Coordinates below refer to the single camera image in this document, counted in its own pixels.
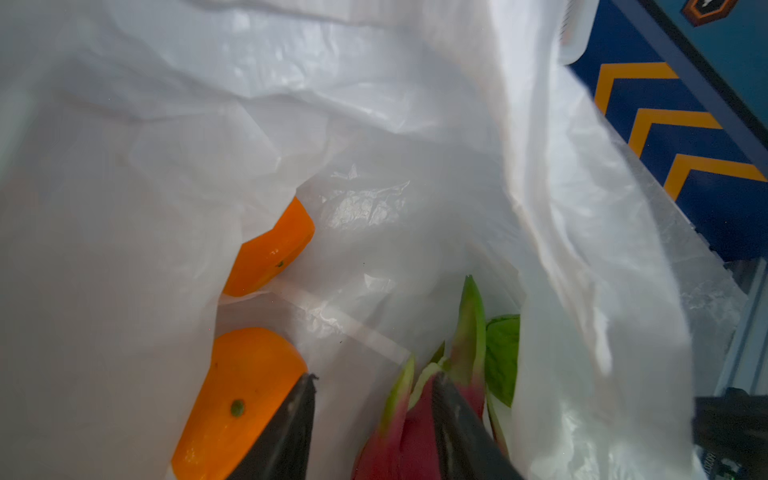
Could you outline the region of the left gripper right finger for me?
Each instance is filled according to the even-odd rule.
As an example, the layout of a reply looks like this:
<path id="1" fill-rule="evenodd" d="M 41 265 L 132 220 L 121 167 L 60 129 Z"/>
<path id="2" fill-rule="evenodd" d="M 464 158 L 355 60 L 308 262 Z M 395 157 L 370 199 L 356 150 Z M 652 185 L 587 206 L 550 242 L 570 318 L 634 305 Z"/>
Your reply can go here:
<path id="1" fill-rule="evenodd" d="M 434 378 L 431 406 L 443 480 L 523 480 L 445 373 Z"/>

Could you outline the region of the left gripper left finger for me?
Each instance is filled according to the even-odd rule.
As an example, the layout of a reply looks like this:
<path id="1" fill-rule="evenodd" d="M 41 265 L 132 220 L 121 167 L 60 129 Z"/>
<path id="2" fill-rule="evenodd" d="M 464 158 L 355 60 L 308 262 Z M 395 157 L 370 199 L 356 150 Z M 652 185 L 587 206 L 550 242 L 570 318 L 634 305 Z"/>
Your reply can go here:
<path id="1" fill-rule="evenodd" d="M 313 374 L 303 374 L 228 479 L 304 480 L 314 425 Z"/>

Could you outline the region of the red dragon fruit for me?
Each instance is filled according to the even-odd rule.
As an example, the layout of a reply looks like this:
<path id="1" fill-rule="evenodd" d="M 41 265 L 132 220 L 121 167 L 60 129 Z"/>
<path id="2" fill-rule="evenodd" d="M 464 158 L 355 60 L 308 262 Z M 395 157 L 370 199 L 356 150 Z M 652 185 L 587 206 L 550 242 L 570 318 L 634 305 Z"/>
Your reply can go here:
<path id="1" fill-rule="evenodd" d="M 359 453 L 353 479 L 439 479 L 432 387 L 441 373 L 477 417 L 485 405 L 486 317 L 472 276 L 464 281 L 458 324 L 448 355 L 416 372 L 410 358 L 396 380 L 375 431 Z"/>

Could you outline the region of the white plastic bag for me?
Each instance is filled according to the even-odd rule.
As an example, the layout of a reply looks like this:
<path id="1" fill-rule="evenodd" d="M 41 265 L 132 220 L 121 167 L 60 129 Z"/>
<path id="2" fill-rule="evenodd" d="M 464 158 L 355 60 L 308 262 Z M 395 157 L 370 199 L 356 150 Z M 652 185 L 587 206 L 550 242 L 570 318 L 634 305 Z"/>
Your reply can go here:
<path id="1" fill-rule="evenodd" d="M 522 316 L 498 415 L 527 479 L 699 479 L 695 311 L 559 61 L 561 1 L 5 1 L 1 475 L 168 479 L 216 337 L 317 376 L 307 475 L 347 479 L 467 276 Z"/>

